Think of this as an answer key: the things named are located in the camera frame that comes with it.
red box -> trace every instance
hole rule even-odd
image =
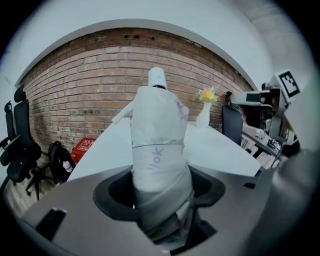
[[[77,164],[80,159],[84,156],[87,150],[92,146],[96,141],[95,138],[83,138],[80,142],[74,147],[71,151],[71,158]]]

chair headrest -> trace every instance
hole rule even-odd
[[[16,103],[22,102],[27,98],[26,93],[23,91],[23,88],[18,88],[14,93],[14,101]]]
[[[12,110],[11,100],[4,105],[4,112],[9,113]]]

water bottle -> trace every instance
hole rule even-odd
[[[71,166],[71,164],[69,163],[69,161],[63,161],[63,168],[68,172],[71,173],[73,168]]]

white table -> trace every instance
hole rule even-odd
[[[210,126],[199,129],[194,122],[188,122],[184,144],[184,157],[193,165],[251,177],[261,167],[248,152]],[[123,118],[99,136],[68,181],[132,164],[130,120]]]

black backpack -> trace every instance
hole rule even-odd
[[[50,161],[50,170],[55,182],[66,182],[71,173],[66,171],[63,166],[63,162],[68,161],[72,166],[72,169],[76,167],[76,164],[71,159],[69,152],[59,141],[55,141],[49,145],[48,157]]]

